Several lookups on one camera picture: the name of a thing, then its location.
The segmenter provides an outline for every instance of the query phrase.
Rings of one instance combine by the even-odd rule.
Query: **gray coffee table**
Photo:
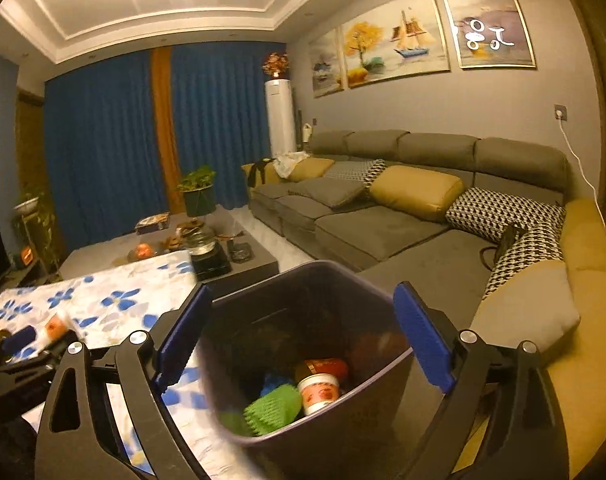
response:
[[[76,250],[70,254],[70,257],[61,267],[63,279],[70,280],[93,272],[99,272],[100,270],[125,265],[128,263],[126,257],[128,252],[137,244],[145,242],[152,246],[157,246],[168,236],[176,233],[176,227],[179,223],[187,222],[188,220],[189,218],[185,213],[172,215],[170,217],[170,226],[162,231],[145,235],[131,233],[107,242]],[[234,234],[229,231],[240,231],[243,229],[240,224],[235,222],[228,211],[221,208],[218,208],[217,212],[210,215],[206,220],[216,234]],[[230,264],[232,265],[231,272],[217,278],[204,280],[203,283],[208,284],[214,298],[231,294],[279,273],[279,263],[276,258],[247,232],[235,237],[235,242],[250,244],[254,258],[242,264],[235,264],[230,260]],[[227,254],[227,243],[221,242],[221,246]]]

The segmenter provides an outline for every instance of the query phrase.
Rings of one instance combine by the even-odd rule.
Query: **white air conditioner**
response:
[[[272,156],[295,152],[297,142],[294,126],[292,87],[287,79],[273,79],[265,83],[267,118],[270,125]]]

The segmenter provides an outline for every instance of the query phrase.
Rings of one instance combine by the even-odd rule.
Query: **black and white pillow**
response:
[[[385,171],[385,160],[345,160],[335,162],[323,176],[326,178],[338,178],[340,180],[358,180],[365,184],[365,188],[374,182],[383,171]]]
[[[496,263],[483,300],[525,267],[544,260],[563,260],[558,244],[558,228],[542,222],[529,229]]]
[[[455,229],[467,231],[495,244],[501,239],[507,224],[531,229],[546,222],[556,233],[557,240],[566,218],[566,210],[480,187],[471,187],[458,197],[445,213],[446,221]]]

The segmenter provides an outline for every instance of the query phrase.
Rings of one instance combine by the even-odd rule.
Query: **painting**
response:
[[[314,97],[323,97],[343,90],[337,34],[338,31],[333,29],[309,44]]]
[[[341,28],[350,88],[449,72],[448,51],[435,0],[395,0]]]
[[[461,68],[536,68],[517,0],[444,0]]]

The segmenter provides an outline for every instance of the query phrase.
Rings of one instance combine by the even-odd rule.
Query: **dark gray trash bin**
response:
[[[334,262],[317,261],[214,302],[197,346],[208,403],[221,431],[287,478],[340,478],[341,462],[374,451],[390,428],[411,349],[392,298]],[[353,389],[326,408],[256,437],[243,409],[264,374],[293,375],[304,359],[340,357]]]

